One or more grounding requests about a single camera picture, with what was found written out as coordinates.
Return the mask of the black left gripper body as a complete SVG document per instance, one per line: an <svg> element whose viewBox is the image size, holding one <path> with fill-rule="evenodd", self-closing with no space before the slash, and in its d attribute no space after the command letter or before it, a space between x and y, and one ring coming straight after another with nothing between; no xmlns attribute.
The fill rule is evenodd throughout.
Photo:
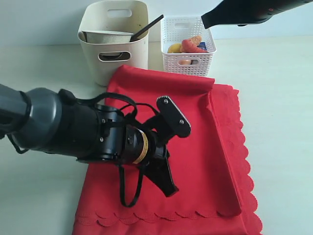
<svg viewBox="0 0 313 235"><path fill-rule="evenodd" d="M155 131L144 132L131 125L119 128L119 165L150 167L151 170L169 169L169 152L160 145Z"/></svg>

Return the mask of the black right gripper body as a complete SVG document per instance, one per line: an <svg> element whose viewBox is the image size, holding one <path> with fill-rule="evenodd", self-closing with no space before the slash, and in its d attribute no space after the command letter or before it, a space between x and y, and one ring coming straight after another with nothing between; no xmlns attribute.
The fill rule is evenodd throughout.
<svg viewBox="0 0 313 235"><path fill-rule="evenodd" d="M310 0L244 0L239 14L238 26L248 24L261 24L274 15L303 6L310 3Z"/></svg>

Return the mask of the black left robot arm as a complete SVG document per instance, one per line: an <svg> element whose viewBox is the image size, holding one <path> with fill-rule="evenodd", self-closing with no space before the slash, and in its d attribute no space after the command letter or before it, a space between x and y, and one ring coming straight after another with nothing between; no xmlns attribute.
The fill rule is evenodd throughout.
<svg viewBox="0 0 313 235"><path fill-rule="evenodd" d="M178 188L166 145L174 133L161 129L161 111L140 123L137 108L138 103L117 93L78 99L65 89L22 92L1 85L0 135L20 154L33 150L72 156L81 163L117 165L120 172L124 165L134 165L140 177L172 196Z"/></svg>

